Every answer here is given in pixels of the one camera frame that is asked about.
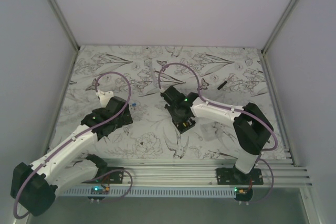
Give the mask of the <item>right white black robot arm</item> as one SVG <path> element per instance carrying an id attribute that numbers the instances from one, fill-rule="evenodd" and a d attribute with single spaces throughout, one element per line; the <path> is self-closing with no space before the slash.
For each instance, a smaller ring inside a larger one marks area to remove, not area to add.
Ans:
<path id="1" fill-rule="evenodd" d="M 160 96 L 166 102 L 165 108 L 180 133 L 191 129 L 196 124 L 195 119 L 231 124 L 241 147 L 233 170 L 233 179 L 241 185 L 251 179 L 251 170 L 274 132 L 257 105 L 248 103 L 246 106 L 233 106 L 216 103 L 198 93 L 184 95 L 173 86 L 162 91 Z"/>

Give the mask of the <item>black fuse box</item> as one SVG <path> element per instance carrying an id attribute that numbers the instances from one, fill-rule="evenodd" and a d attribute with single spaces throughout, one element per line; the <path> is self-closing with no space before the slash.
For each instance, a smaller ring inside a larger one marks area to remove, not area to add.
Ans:
<path id="1" fill-rule="evenodd" d="M 196 122 L 192 118 L 188 118 L 184 122 L 173 122 L 179 133 L 184 133 L 195 126 Z"/>

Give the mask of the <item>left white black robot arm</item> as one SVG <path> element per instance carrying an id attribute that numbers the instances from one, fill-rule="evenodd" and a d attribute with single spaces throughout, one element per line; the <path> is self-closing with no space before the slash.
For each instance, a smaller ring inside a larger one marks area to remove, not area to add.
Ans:
<path id="1" fill-rule="evenodd" d="M 10 191 L 15 200 L 14 217 L 24 218 L 17 212 L 19 205 L 33 216 L 43 214 L 60 194 L 78 183 L 101 183 L 107 177 L 121 183 L 125 169 L 109 167 L 95 154 L 89 154 L 72 167 L 68 164 L 85 148 L 132 122 L 129 101 L 111 97 L 86 115 L 75 131 L 49 153 L 31 164 L 18 164 L 13 170 Z"/>

